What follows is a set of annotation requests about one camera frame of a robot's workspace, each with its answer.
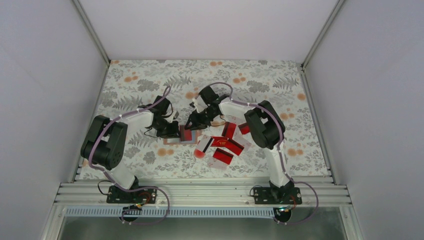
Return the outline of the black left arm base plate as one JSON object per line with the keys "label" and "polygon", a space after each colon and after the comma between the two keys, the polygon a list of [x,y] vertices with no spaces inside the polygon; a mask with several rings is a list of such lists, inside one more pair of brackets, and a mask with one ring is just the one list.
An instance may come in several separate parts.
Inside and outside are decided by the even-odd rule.
{"label": "black left arm base plate", "polygon": [[108,190],[106,202],[108,204],[154,204],[156,202],[156,189],[143,189],[136,192],[127,192],[116,186]]}

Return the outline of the tan leather card holder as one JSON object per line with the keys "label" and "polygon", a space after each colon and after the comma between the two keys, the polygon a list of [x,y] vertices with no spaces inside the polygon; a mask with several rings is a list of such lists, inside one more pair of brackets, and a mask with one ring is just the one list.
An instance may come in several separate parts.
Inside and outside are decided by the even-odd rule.
{"label": "tan leather card holder", "polygon": [[179,136],[176,138],[166,138],[163,140],[164,145],[195,145],[198,138],[202,134],[201,130],[188,130],[180,126]]}

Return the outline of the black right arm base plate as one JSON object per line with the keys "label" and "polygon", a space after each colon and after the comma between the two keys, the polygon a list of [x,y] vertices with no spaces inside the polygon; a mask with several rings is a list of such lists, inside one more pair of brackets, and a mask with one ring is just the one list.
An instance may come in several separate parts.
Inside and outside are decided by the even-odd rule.
{"label": "black right arm base plate", "polygon": [[303,203],[298,187],[281,193],[271,187],[257,185],[250,190],[249,194],[253,197],[256,205],[301,205]]}

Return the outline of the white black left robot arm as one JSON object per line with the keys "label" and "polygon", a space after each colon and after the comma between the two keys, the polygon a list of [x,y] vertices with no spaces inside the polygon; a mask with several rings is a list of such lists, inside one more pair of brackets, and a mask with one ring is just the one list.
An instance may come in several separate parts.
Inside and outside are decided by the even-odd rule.
{"label": "white black left robot arm", "polygon": [[179,138],[178,116],[172,103],[159,95],[154,103],[141,105],[114,119],[97,115],[85,136],[80,155],[120,189],[119,196],[124,201],[134,202],[139,197],[138,179],[122,162],[127,137],[141,130],[155,130],[158,138]]}

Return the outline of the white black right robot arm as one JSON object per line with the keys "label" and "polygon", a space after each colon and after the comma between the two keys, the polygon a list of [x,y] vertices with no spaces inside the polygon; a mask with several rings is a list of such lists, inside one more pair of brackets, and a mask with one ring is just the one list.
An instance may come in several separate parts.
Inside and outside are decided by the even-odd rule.
{"label": "white black right robot arm", "polygon": [[289,199],[295,183],[286,171],[282,151],[286,128],[272,104],[267,100],[259,103],[243,102],[234,99],[231,94],[218,95],[209,85],[199,92],[199,97],[206,104],[206,108],[199,110],[197,98],[193,98],[190,106],[194,111],[189,115],[184,128],[206,129],[219,115],[244,119],[252,140],[264,149],[272,200],[282,204]]}

